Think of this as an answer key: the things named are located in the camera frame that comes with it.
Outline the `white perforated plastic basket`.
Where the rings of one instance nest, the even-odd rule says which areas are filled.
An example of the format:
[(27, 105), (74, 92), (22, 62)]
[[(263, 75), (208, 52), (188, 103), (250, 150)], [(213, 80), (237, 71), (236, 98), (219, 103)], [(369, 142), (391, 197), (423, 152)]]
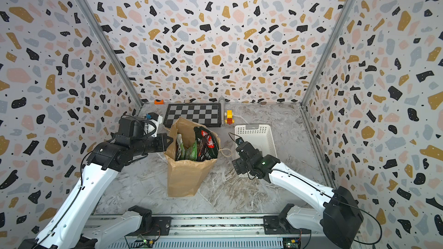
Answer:
[[(272, 137), (272, 131), (270, 126), (267, 124), (237, 125), (235, 127), (234, 136), (236, 139), (238, 137), (242, 137), (244, 141), (250, 142), (256, 149), (258, 149), (262, 153), (263, 156), (270, 154), (276, 157), (276, 150)], [(246, 174), (240, 176), (243, 178), (249, 178)]]

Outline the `green black seasoning packet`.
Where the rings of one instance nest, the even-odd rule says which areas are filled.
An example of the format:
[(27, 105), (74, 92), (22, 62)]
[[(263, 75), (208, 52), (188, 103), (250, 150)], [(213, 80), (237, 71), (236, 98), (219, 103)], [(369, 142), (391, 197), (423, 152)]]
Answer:
[(197, 141), (197, 161), (217, 159), (219, 144), (214, 134), (203, 126), (194, 127)]

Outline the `brown paper bag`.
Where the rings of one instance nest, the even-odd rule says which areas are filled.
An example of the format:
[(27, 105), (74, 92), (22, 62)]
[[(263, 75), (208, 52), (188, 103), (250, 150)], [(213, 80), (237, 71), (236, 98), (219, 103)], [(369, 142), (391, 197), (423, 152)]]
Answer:
[(191, 197), (196, 195), (201, 184), (217, 163), (217, 158), (203, 161), (177, 160), (181, 136), (185, 149), (196, 142), (195, 128), (201, 125), (184, 118), (178, 119), (170, 128), (169, 136), (173, 139), (165, 153), (167, 160), (167, 195), (169, 197)]

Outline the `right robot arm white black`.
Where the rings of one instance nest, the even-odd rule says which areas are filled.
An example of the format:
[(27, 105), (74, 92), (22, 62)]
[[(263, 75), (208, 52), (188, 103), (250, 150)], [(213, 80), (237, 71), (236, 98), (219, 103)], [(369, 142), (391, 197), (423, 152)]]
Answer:
[(238, 175), (247, 174), (282, 187), (308, 203), (315, 211), (309, 214), (294, 204), (287, 204), (266, 228), (285, 234), (303, 229), (322, 232), (334, 245), (349, 249), (354, 243), (363, 214), (351, 193), (344, 187), (333, 189), (293, 171), (278, 158), (264, 156), (251, 143), (235, 140), (239, 157), (232, 164)]

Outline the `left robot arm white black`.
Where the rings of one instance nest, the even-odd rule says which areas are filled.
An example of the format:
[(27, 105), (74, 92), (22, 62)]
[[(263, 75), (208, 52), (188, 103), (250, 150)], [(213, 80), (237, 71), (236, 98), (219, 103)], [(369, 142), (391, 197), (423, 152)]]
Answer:
[(122, 115), (119, 128), (110, 140), (88, 153), (80, 166), (80, 179), (60, 210), (34, 239), (25, 239), (22, 249), (104, 249), (121, 237), (153, 226), (152, 212), (134, 206), (119, 218), (96, 230), (84, 227), (103, 193), (117, 175), (150, 153), (165, 152), (173, 143), (158, 128), (163, 117)]

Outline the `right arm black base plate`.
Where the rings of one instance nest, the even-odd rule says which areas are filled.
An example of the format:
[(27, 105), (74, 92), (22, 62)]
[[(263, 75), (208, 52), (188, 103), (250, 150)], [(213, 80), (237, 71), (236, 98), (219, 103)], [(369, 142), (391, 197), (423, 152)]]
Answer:
[(311, 234), (311, 230), (294, 228), (286, 219), (277, 215), (264, 216), (263, 225), (266, 235)]

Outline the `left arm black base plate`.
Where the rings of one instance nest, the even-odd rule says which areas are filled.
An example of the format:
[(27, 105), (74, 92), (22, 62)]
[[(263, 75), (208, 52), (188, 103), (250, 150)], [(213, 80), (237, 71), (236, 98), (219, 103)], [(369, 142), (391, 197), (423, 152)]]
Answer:
[(172, 217), (151, 216), (143, 219), (140, 228), (128, 236), (168, 236), (171, 228)]

